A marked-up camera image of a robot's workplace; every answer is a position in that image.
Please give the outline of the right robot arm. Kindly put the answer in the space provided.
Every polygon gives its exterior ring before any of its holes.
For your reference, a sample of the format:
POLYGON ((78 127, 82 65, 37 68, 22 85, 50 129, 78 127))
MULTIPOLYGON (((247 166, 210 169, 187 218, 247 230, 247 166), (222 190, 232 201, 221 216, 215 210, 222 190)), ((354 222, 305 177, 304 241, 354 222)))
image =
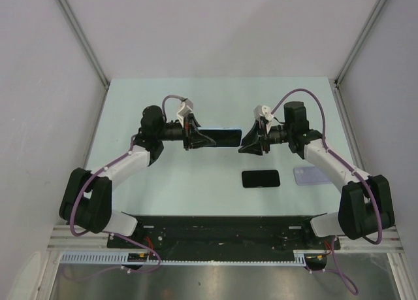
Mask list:
POLYGON ((317 248, 331 235, 351 240, 366 238, 395 225, 389 181, 383 175, 372 176, 351 165, 324 142, 324 135, 310 127, 306 107, 300 101, 284 105, 285 121, 273 125, 270 107, 254 110, 254 124, 242 139, 239 152, 262 156, 273 144, 286 143, 300 158, 317 167, 340 192, 339 209, 313 217, 301 232, 302 243, 317 248))

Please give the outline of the lilac phone case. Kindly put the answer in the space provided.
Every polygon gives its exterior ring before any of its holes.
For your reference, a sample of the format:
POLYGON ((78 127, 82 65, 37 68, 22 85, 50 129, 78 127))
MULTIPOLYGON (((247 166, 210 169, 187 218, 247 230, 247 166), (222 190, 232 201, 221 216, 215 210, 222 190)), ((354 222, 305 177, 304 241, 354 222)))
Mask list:
POLYGON ((295 183, 298 186, 331 184, 330 179, 317 167, 295 167, 293 169, 295 183))

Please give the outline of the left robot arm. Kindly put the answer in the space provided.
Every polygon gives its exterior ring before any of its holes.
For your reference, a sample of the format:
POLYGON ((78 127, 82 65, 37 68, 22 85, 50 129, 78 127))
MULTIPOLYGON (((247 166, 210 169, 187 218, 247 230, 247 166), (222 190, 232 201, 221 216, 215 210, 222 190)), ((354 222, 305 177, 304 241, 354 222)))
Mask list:
POLYGON ((146 107, 126 153, 99 169, 72 171, 59 208, 59 216, 69 222, 72 234, 79 236, 75 230, 79 226, 84 233, 119 234, 128 246, 140 246, 144 231, 137 227, 135 217, 113 209, 112 194, 130 176, 152 165, 165 141, 181 141, 186 150, 215 146, 215 140, 201 133, 199 126, 188 106, 180 109, 174 122, 165 120, 160 107, 146 107))

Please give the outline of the phone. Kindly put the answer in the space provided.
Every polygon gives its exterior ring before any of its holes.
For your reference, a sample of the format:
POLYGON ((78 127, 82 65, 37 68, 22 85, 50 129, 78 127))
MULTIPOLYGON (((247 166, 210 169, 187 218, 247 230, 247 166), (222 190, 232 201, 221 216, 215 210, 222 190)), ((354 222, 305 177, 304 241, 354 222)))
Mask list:
POLYGON ((237 127, 200 127, 200 133, 215 141, 217 148, 235 148, 241 145, 242 130, 237 127))
POLYGON ((281 185, 277 170, 242 171, 244 188, 277 188, 281 185))

